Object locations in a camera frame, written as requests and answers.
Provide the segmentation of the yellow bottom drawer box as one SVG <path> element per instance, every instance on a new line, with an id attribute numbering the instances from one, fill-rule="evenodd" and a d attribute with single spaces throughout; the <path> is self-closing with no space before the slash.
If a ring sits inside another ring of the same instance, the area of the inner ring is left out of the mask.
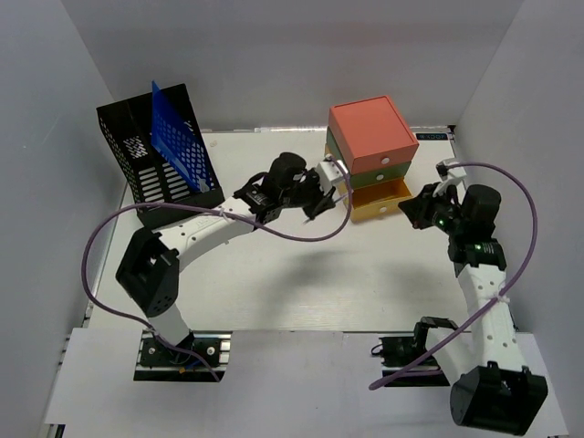
<path id="1" fill-rule="evenodd" d="M 350 220 L 358 223 L 394 213 L 399 202 L 412 197 L 404 177 L 359 189 L 350 186 L 353 191 L 350 207 L 347 197 L 342 200 L 345 208 L 351 210 Z"/>

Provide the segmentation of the green drawer box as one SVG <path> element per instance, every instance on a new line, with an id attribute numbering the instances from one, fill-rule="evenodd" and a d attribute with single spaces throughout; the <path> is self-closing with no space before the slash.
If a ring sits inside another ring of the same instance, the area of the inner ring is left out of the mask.
<path id="1" fill-rule="evenodd" d="M 348 165 L 345 163 L 345 160 L 330 128 L 327 128 L 325 153 L 331 154 L 337 160 L 341 160 L 345 167 L 348 168 Z M 373 171 L 351 173 L 349 175 L 350 185 L 353 189 L 359 189 L 377 183 L 385 183 L 395 179 L 403 178 L 410 169 L 411 164 L 411 162 L 403 162 Z"/>

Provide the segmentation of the salmon top drawer box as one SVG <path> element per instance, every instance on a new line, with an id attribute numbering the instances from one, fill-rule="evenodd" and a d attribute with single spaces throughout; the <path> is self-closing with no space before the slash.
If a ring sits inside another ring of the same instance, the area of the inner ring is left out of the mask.
<path id="1" fill-rule="evenodd" d="M 387 95 L 330 107 L 328 127 L 352 173 L 410 162 L 419 147 Z"/>

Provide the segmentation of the blue plastic folder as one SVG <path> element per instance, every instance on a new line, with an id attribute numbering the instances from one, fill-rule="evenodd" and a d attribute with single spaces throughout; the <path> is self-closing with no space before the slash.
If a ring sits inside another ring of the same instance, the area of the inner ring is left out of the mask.
<path id="1" fill-rule="evenodd" d="M 151 145 L 197 192 L 213 187 L 206 149 L 155 81 L 151 83 Z"/>

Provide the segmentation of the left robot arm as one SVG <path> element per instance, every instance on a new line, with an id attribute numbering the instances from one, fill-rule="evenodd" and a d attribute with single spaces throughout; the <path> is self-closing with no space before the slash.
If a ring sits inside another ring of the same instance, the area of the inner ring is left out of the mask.
<path id="1" fill-rule="evenodd" d="M 159 231 L 135 232 L 116 279 L 162 338 L 164 357 L 182 364 L 193 353 L 191 331 L 176 304 L 179 276 L 188 265 L 238 236 L 266 230 L 285 209 L 314 220 L 336 206 L 336 190 L 348 177 L 343 162 L 331 155 L 309 169 L 299 155 L 283 152 L 218 207 L 199 208 L 196 216 Z"/>

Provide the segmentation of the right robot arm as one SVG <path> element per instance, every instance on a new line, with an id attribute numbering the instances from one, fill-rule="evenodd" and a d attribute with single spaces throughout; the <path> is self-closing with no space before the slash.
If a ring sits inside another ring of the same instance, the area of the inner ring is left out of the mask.
<path id="1" fill-rule="evenodd" d="M 451 385 L 450 413 L 460 426 L 523 436 L 548 396 L 544 377 L 534 374 L 518 346 L 506 286 L 506 258 L 494 238 L 500 193 L 468 187 L 464 199 L 450 185 L 440 192 L 426 184 L 399 207 L 416 229 L 436 227 L 448 236 L 448 257 L 472 320 L 473 345 L 460 339 L 447 345 L 427 331 L 412 341 L 420 362 L 437 361 Z"/>

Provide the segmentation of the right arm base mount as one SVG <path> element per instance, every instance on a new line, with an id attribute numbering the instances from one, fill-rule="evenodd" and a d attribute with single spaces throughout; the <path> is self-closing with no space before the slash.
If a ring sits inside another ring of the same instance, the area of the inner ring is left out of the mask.
<path id="1" fill-rule="evenodd" d="M 392 334 L 380 337 L 378 344 L 371 348 L 370 355 L 381 359 L 382 376 L 391 376 L 426 351 L 430 334 L 434 335 L 440 329 L 445 329 L 446 335 L 448 335 L 457 328 L 458 326 L 448 318 L 422 317 L 415 324 L 411 334 Z M 449 386 L 450 384 L 434 356 L 425 359 L 405 376 L 385 385 L 386 388 Z"/>

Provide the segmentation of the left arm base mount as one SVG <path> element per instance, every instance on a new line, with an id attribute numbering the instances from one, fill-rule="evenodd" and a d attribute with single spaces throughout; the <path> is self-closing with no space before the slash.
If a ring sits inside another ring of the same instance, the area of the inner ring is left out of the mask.
<path id="1" fill-rule="evenodd" d="M 219 382 L 227 368 L 231 350 L 230 332 L 194 332 L 181 344 L 194 351 L 211 367 L 215 376 L 198 357 L 170 349 L 151 333 L 143 331 L 134 368 L 134 381 Z"/>

